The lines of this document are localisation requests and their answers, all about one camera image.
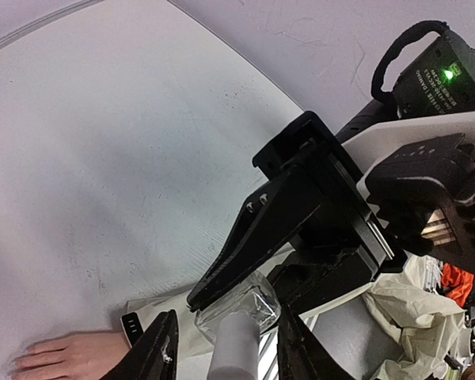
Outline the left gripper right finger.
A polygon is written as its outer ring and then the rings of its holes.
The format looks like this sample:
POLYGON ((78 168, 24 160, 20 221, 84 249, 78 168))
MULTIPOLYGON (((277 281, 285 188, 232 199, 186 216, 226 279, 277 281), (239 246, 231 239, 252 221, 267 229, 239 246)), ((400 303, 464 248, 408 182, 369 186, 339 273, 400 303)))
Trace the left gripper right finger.
POLYGON ((354 380, 286 304, 278 320, 277 363, 279 379, 354 380))

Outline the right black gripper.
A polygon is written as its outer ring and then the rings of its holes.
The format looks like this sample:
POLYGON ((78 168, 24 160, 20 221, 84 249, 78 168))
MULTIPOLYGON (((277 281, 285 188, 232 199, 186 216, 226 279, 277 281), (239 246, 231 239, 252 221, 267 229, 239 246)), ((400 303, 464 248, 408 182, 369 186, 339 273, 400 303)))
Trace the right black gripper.
POLYGON ((407 253, 357 191, 361 172, 316 113, 289 123, 253 165, 270 181, 245 199, 220 254, 187 297, 191 312, 229 293, 287 242, 294 252, 267 280, 295 313, 403 272, 407 253))

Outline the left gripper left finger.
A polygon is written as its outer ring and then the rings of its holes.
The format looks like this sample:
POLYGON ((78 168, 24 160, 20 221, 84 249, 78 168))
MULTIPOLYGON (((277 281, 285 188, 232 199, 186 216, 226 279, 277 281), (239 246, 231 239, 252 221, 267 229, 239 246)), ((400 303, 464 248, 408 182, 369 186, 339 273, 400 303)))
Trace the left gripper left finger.
POLYGON ((178 318, 161 312, 104 380, 169 380, 177 376, 178 318))

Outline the white nail polish cap brush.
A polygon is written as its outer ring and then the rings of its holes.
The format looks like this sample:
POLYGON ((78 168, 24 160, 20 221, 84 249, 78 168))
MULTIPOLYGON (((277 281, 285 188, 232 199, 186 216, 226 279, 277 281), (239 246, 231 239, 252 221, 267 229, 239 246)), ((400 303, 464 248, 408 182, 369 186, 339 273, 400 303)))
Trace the white nail polish cap brush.
POLYGON ((246 312, 219 324, 207 379, 257 379, 260 327, 246 312))

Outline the forearm in beige sleeve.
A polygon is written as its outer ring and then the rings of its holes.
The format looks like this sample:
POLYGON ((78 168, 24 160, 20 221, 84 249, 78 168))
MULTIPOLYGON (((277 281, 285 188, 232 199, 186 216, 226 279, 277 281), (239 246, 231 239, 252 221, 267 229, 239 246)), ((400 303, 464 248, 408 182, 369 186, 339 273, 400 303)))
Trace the forearm in beige sleeve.
POLYGON ((464 329, 455 301, 424 289, 434 261, 411 256, 403 272, 306 313, 314 335, 359 379, 425 379, 439 367, 464 329))

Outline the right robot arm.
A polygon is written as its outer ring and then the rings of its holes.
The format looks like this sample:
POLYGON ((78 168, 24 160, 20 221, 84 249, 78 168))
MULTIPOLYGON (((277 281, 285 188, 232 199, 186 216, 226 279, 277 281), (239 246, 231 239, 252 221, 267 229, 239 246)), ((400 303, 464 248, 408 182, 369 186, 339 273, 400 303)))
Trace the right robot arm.
POLYGON ((377 65, 370 103, 332 133, 311 111, 253 158, 267 182, 243 203, 189 294, 206 310, 270 260, 279 300, 304 313, 401 272, 411 253, 475 275, 475 50, 421 21, 377 65))

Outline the person's bare hand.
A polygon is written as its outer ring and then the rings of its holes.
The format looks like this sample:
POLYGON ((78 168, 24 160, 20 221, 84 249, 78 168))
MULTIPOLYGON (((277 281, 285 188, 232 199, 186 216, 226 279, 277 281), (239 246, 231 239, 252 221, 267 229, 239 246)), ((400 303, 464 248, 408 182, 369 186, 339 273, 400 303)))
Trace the person's bare hand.
POLYGON ((13 361, 12 379, 100 379, 129 352, 121 332, 79 332, 30 346, 13 361))

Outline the black wrist band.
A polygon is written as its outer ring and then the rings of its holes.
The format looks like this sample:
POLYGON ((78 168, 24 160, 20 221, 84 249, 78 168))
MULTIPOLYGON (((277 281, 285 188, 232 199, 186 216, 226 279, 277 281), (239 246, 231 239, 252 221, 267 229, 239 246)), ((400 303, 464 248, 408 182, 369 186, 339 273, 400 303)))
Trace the black wrist band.
POLYGON ((131 312, 124 314, 120 320, 124 335, 127 338, 130 347, 133 347, 144 333, 139 316, 136 312, 131 312))

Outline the orange cloth in background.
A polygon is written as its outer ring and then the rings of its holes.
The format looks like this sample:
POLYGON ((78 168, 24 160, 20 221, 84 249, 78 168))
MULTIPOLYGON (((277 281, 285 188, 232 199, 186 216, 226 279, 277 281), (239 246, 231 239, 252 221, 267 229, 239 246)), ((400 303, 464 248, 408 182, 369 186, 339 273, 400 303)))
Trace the orange cloth in background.
POLYGON ((475 275, 461 270, 451 264, 443 265, 441 286, 446 297, 452 299, 460 307, 466 304, 473 289, 475 275))

